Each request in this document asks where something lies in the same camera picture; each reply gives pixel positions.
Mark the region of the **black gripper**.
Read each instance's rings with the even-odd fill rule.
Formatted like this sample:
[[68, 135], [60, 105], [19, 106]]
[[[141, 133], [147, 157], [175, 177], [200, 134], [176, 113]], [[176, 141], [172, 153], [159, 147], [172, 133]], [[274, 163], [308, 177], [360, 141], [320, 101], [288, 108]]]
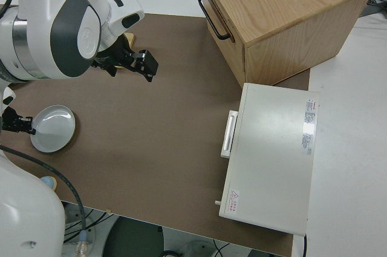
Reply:
[[32, 117], [19, 116], [13, 108], [7, 108], [2, 114], [2, 129], [11, 132], [25, 132], [35, 135], [34, 128], [23, 128], [22, 126], [31, 126], [33, 123]]
[[128, 38], [125, 34], [120, 35], [117, 40], [107, 49], [99, 51], [96, 60], [92, 62], [92, 67], [106, 71], [110, 76], [115, 77], [120, 61], [130, 53], [133, 60], [131, 68], [134, 72], [140, 73], [148, 82], [152, 82], [158, 70], [158, 62], [149, 50], [140, 50], [132, 53]]

